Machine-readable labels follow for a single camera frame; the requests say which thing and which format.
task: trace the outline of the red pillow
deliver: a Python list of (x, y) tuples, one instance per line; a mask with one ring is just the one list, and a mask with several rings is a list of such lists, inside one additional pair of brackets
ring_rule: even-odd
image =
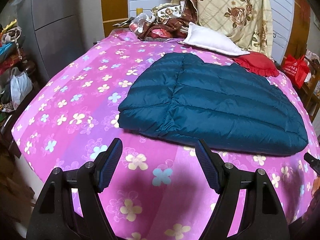
[(241, 67), (259, 76), (277, 77), (279, 75), (279, 71), (273, 61), (262, 53), (250, 51), (248, 55), (233, 57), (232, 59)]

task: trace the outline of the red shopping bag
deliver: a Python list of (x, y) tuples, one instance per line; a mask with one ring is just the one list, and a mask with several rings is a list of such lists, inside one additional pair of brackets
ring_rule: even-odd
[(284, 73), (291, 80), (292, 84), (296, 85), (298, 88), (302, 87), (309, 73), (309, 67), (303, 59), (304, 55), (299, 59), (295, 59), (289, 55), (284, 62), (283, 67)]

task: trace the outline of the pink floral bedsheet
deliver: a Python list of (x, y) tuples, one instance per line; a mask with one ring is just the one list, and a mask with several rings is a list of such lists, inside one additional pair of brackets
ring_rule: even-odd
[[(105, 151), (113, 138), (121, 138), (122, 157), (100, 199), (114, 232), (126, 239), (198, 239), (218, 199), (193, 148), (126, 133), (117, 122), (118, 106), (136, 78), (171, 52), (193, 53), (226, 68), (232, 63), (225, 56), (177, 40), (141, 42), (131, 32), (111, 35), (52, 78), (12, 129), (20, 151), (42, 181), (54, 167), (76, 169)], [(286, 76), (281, 73), (267, 80), (280, 88), (301, 114), (309, 138), (306, 149), (286, 158), (218, 153), (240, 169), (265, 169), (287, 221), (292, 222), (307, 210), (316, 177), (303, 154), (308, 151), (318, 157), (319, 145)], [(244, 198), (245, 191), (241, 191), (230, 235), (237, 232)], [(81, 214), (76, 189), (73, 199)]]

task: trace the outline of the metal screw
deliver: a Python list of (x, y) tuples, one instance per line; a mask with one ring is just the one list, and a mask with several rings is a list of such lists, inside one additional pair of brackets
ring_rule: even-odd
[(87, 162), (86, 164), (85, 164), (85, 167), (86, 168), (91, 168), (92, 166), (93, 166), (93, 162)]
[(60, 172), (60, 168), (59, 167), (57, 167), (57, 168), (54, 168), (53, 170), (52, 170), (52, 173), (53, 174), (58, 174), (59, 172)]
[(265, 170), (264, 170), (264, 169), (258, 169), (258, 173), (259, 173), (260, 175), (264, 175), (264, 174), (266, 174), (266, 172), (265, 172)]
[(225, 163), (224, 166), (225, 166), (227, 169), (232, 169), (232, 168), (233, 168), (233, 164), (232, 164), (232, 163)]

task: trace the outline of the folded puffer jacket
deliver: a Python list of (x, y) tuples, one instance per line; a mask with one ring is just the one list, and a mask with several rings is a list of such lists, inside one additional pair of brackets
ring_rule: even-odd
[(282, 91), (234, 63), (169, 53), (154, 62), (119, 105), (119, 126), (215, 149), (293, 155), (308, 144), (302, 117)]

